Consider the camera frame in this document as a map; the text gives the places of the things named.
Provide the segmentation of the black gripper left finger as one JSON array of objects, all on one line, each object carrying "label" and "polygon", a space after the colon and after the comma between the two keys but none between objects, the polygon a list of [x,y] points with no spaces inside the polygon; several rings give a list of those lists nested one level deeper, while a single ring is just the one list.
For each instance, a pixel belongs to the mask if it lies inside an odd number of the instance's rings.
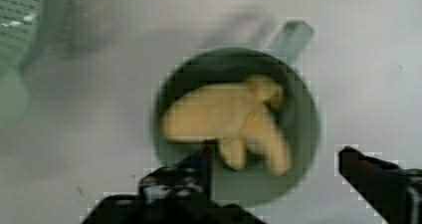
[{"label": "black gripper left finger", "polygon": [[237,204],[211,198],[212,140],[171,166],[144,176],[135,194],[116,194],[97,204],[81,224],[266,224]]}]

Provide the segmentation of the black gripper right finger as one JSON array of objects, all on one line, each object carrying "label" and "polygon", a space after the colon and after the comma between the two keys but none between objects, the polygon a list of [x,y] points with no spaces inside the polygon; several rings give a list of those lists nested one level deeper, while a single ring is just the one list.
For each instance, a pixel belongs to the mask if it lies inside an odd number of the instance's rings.
[{"label": "black gripper right finger", "polygon": [[346,146],[338,153],[338,172],[388,224],[421,224],[420,168],[370,157]]}]

